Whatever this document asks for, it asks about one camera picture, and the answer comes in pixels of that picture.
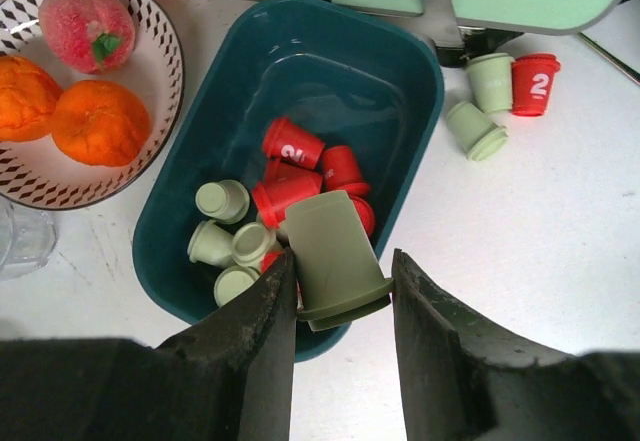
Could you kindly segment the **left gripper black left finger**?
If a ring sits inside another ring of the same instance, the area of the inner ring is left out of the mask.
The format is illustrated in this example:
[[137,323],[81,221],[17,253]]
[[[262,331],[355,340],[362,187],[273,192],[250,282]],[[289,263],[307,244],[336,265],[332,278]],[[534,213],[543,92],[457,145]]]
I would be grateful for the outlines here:
[[285,440],[297,287],[291,252],[245,292],[150,348],[5,341],[5,440]]

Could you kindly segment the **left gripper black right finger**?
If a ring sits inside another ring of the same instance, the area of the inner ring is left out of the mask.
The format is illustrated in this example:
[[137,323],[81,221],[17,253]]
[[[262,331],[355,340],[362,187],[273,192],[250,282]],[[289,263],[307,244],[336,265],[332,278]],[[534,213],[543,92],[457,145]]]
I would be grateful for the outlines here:
[[636,440],[639,354],[575,356],[520,336],[392,262],[396,353],[410,440]]

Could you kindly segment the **teal storage basket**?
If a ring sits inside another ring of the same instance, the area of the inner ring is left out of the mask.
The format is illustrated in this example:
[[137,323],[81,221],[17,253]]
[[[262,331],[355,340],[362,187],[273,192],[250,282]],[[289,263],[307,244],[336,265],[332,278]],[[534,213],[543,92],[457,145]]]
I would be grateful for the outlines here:
[[267,0],[231,26],[182,123],[134,231],[138,280],[159,307],[194,324],[213,313],[216,268],[192,263],[197,188],[262,177],[262,142],[280,116],[354,152],[381,254],[444,102],[442,69],[416,36],[319,0]]

